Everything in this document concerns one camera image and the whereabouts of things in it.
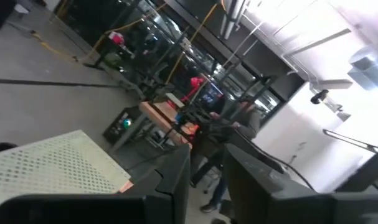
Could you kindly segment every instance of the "person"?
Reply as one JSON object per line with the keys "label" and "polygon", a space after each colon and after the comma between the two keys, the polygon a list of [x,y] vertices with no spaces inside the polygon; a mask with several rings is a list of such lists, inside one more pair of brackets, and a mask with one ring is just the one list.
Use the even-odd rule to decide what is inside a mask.
{"label": "person", "polygon": [[[254,103],[251,100],[250,96],[245,96],[240,100],[239,108],[236,110],[240,110],[232,119],[233,125],[232,127],[236,129],[238,132],[243,134],[246,138],[253,139],[256,137],[259,128],[260,128],[260,113],[255,108]],[[228,112],[227,115],[231,115],[236,112],[236,110],[232,110]],[[220,115],[217,113],[210,114],[214,119],[221,119]],[[214,166],[217,166],[219,169],[222,169],[222,159],[224,156],[225,149],[222,145],[219,145],[220,149],[215,152],[195,174],[192,175],[191,185],[192,187],[196,187],[197,183],[203,178],[203,176],[208,173]],[[219,180],[217,187],[212,194],[212,198],[208,204],[202,206],[200,210],[202,212],[211,212],[217,209],[218,204],[221,202],[223,194],[227,189],[227,183],[225,178],[222,176]]]}

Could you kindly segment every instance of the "white ceiling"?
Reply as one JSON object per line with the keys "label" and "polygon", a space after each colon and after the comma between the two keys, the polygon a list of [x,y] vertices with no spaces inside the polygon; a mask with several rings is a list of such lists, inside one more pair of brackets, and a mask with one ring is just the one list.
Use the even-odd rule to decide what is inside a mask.
{"label": "white ceiling", "polygon": [[[378,45],[378,0],[251,0],[242,24],[311,83],[351,79],[350,56],[368,44]],[[333,34],[350,32],[318,46],[283,57]],[[349,90],[333,91],[333,99],[351,104],[364,91],[356,83]]]}

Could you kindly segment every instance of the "wall-mounted camera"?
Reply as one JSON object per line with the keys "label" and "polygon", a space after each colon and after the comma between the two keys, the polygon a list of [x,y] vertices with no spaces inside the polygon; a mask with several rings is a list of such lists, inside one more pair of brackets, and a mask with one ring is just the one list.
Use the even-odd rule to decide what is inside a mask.
{"label": "wall-mounted camera", "polygon": [[327,98],[328,90],[321,90],[321,92],[314,95],[314,97],[311,98],[311,102],[314,105],[317,105],[324,101]]}

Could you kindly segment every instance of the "white perforated board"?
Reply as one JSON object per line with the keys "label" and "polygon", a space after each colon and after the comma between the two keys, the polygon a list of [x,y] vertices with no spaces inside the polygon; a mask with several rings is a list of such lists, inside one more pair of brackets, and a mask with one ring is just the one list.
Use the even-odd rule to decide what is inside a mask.
{"label": "white perforated board", "polygon": [[0,152],[0,203],[24,194],[112,194],[129,179],[83,131]]}

